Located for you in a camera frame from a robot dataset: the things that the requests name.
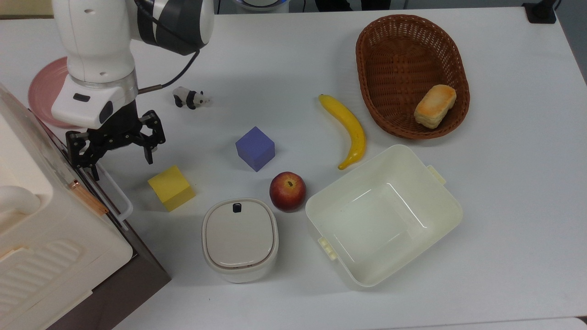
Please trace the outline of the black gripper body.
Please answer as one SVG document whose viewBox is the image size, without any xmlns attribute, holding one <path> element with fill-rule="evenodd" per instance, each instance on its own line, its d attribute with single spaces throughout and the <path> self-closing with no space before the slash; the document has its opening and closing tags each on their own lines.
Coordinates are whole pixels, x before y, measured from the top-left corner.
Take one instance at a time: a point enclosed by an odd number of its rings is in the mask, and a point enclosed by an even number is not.
<svg viewBox="0 0 587 330">
<path fill-rule="evenodd" d="M 92 152 L 113 150 L 131 143 L 143 147 L 142 125 L 136 103 L 128 103 L 112 114 L 100 128 L 91 130 Z"/>
</svg>

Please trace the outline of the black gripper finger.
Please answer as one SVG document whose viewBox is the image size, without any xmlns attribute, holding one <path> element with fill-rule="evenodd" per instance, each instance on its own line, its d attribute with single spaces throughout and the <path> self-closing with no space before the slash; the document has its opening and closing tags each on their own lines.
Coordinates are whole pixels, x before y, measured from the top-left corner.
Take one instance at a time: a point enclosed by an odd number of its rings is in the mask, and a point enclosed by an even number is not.
<svg viewBox="0 0 587 330">
<path fill-rule="evenodd" d="M 133 144 L 143 148 L 145 160 L 149 165 L 153 163 L 153 151 L 165 141 L 163 125 L 155 111 L 149 110 L 138 118 L 133 128 Z"/>
<path fill-rule="evenodd" d="M 84 133 L 69 130 L 66 132 L 66 146 L 71 165 L 78 169 L 90 169 L 94 181 L 99 181 L 96 163 L 106 153 L 104 134 L 98 130 L 87 130 Z"/>
</svg>

